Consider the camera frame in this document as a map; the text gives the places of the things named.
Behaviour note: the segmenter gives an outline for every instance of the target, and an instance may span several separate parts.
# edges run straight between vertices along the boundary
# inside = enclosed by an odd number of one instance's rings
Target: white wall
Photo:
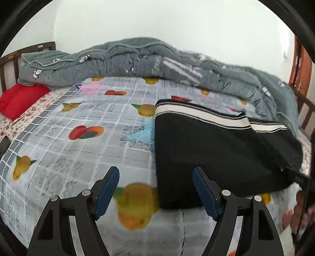
[[[33,16],[11,41],[2,56],[34,44],[54,40],[54,28],[60,0],[53,0]]]
[[[258,0],[61,0],[54,39],[58,50],[74,53],[112,40],[155,37],[288,81],[294,37],[283,24]]]

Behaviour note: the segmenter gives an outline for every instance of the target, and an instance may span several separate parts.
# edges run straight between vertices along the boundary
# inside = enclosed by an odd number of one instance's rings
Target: mattress
[[[154,105],[158,99],[193,102],[221,113],[241,111],[258,118],[246,101],[167,80],[92,78],[71,87],[45,107],[13,141],[0,162],[0,214],[28,246],[50,196],[75,196],[104,177],[110,166],[120,181],[106,214],[97,221],[111,255],[201,255],[215,222],[203,208],[159,209],[154,160]],[[301,171],[308,173],[310,143],[303,142]],[[121,192],[131,195],[130,208]],[[139,192],[143,200],[137,200]],[[298,186],[261,195],[282,232],[282,216],[295,205]],[[72,236],[83,255],[74,218]],[[237,218],[229,253],[236,250],[242,218]]]

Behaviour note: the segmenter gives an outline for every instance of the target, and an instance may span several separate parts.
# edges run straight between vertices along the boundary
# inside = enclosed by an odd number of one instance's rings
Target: wooden headboard
[[[0,82],[1,82],[1,87],[2,87],[2,93],[4,93],[7,90],[7,86],[5,83],[5,77],[4,77],[4,65],[10,61],[14,62],[14,75],[15,75],[15,81],[17,83],[18,78],[19,78],[18,58],[23,53],[41,52],[41,51],[43,51],[43,49],[48,49],[49,51],[56,50],[56,44],[55,44],[55,42],[35,44],[32,46],[28,46],[26,48],[17,50],[15,52],[11,52],[10,54],[7,54],[6,56],[4,56],[0,59]]]

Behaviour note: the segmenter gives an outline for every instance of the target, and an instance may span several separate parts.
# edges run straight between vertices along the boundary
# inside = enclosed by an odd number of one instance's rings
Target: red pillow
[[[16,84],[1,95],[0,112],[14,121],[49,92],[50,89],[41,84],[32,86]]]

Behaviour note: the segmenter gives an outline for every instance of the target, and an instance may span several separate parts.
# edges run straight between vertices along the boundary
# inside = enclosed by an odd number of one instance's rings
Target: blue gripper pad
[[[215,196],[212,194],[209,186],[197,168],[192,171],[192,181],[207,214],[212,217],[214,221],[218,221],[222,213],[220,209],[221,206],[217,205]]]
[[[97,197],[97,209],[94,213],[95,220],[98,220],[101,216],[106,213],[108,208],[109,202],[115,192],[115,189],[119,182],[119,170],[115,167],[114,171],[108,178],[107,182],[105,183],[104,188],[102,189],[101,193]]]

